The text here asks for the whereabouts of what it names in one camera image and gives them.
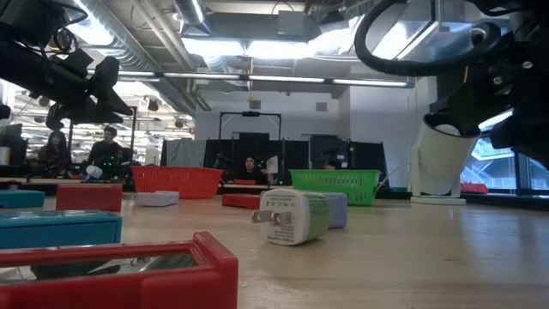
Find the green plastic basket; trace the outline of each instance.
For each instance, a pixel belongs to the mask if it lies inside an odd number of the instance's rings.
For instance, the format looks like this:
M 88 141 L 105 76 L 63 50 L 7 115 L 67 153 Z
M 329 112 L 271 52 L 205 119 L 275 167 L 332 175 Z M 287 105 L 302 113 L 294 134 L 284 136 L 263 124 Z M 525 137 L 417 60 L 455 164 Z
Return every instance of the green plastic basket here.
M 347 194 L 351 206 L 371 206 L 376 196 L 379 171 L 290 170 L 293 189 Z

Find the metal frame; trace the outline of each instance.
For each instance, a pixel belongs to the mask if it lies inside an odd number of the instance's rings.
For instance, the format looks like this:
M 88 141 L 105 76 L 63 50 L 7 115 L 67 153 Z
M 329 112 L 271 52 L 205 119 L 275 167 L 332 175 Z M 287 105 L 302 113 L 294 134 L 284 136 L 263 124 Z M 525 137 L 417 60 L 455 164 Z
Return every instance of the metal frame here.
M 240 115 L 242 117 L 245 116 L 246 112 L 220 112 L 220 133 L 219 133 L 219 140 L 221 140 L 221 132 L 223 131 L 223 116 L 225 115 Z M 282 140 L 282 114 L 279 113 L 262 113 L 259 112 L 259 117 L 261 116 L 275 116 L 278 117 L 278 140 Z

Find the fluorescent light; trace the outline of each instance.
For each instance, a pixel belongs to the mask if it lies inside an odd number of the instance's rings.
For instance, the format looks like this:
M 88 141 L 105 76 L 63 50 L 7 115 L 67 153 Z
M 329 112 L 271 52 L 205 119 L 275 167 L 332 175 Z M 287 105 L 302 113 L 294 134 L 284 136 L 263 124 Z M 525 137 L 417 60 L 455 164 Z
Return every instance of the fluorescent light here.
M 308 82 L 308 83 L 322 83 L 323 78 L 316 77 L 293 77 L 293 76 L 250 76 L 251 81 L 265 81 L 265 82 Z
M 383 59 L 394 59 L 408 44 L 406 27 L 397 22 L 382 38 L 372 53 Z
M 367 80 L 351 80 L 351 79 L 334 79 L 336 85 L 348 86 L 378 86 L 378 87 L 406 87 L 407 82 L 390 82 L 390 81 L 367 81 Z
M 92 76 L 95 74 L 95 70 L 88 70 L 87 74 Z M 154 72 L 121 70 L 118 72 L 118 77 L 156 77 L 156 74 Z
M 412 41 L 410 45 L 408 45 L 404 51 L 402 51 L 398 56 L 396 56 L 397 59 L 404 58 L 407 54 L 409 54 L 411 51 L 413 51 L 414 48 L 416 48 L 419 43 L 421 43 L 429 34 L 431 34 L 436 28 L 438 27 L 438 21 L 434 21 L 417 39 Z
M 323 33 L 307 43 L 311 56 L 322 54 L 341 54 L 350 49 L 354 34 L 350 29 L 332 30 Z
M 242 56 L 244 48 L 231 39 L 182 39 L 187 51 L 203 57 Z
M 234 74 L 209 74 L 209 73 L 165 73 L 165 77 L 175 78 L 199 78 L 211 80 L 237 81 L 240 76 Z
M 81 0 L 75 0 L 75 3 L 86 13 L 88 18 L 78 24 L 69 25 L 67 28 L 74 34 L 78 35 L 81 39 L 85 40 L 90 45 L 109 45 L 114 40 L 112 34 L 110 34 L 101 22 L 95 17 L 89 9 L 81 2 Z
M 302 59 L 313 53 L 303 42 L 253 41 L 246 55 L 260 59 Z
M 485 122 L 483 122 L 482 124 L 479 124 L 479 129 L 481 129 L 481 130 L 488 129 L 488 127 L 499 124 L 500 122 L 502 122 L 505 119 L 507 119 L 508 117 L 510 117 L 512 114 L 513 114 L 513 111 L 510 110 L 510 111 L 501 113 L 501 114 L 499 114 L 495 117 L 492 117 L 492 118 L 486 120 Z
M 144 97 L 146 95 L 159 98 L 158 91 L 145 85 L 142 82 L 117 82 L 112 88 L 118 95 L 131 94 L 134 96 Z

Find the red object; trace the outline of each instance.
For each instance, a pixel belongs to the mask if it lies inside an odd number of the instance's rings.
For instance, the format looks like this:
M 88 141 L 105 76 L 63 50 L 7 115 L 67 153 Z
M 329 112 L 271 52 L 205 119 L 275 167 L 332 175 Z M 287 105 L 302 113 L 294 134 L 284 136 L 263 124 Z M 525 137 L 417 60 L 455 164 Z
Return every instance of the red object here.
M 257 185 L 257 181 L 247 180 L 247 179 L 235 179 L 234 184 L 235 185 Z
M 462 192 L 488 194 L 488 187 L 485 184 L 462 184 Z
M 224 194 L 221 198 L 223 206 L 242 207 L 246 209 L 259 209 L 261 197 L 251 194 Z
M 120 211 L 122 185 L 58 185 L 55 210 Z
M 131 167 L 136 192 L 179 191 L 180 198 L 217 194 L 222 170 L 203 167 Z
M 165 245 L 97 245 L 0 251 L 0 267 L 191 253 L 196 267 L 4 285 L 8 309 L 236 309 L 238 259 L 210 233 Z

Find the teal container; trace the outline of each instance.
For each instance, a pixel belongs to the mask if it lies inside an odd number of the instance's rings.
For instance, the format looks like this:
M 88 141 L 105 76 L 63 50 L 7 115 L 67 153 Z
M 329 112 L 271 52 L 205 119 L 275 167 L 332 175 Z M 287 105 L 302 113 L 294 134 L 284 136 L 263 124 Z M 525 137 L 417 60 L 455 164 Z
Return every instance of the teal container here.
M 0 190 L 0 208 L 34 208 L 44 206 L 45 193 L 28 190 Z
M 122 218 L 101 210 L 0 213 L 0 249 L 120 242 Z

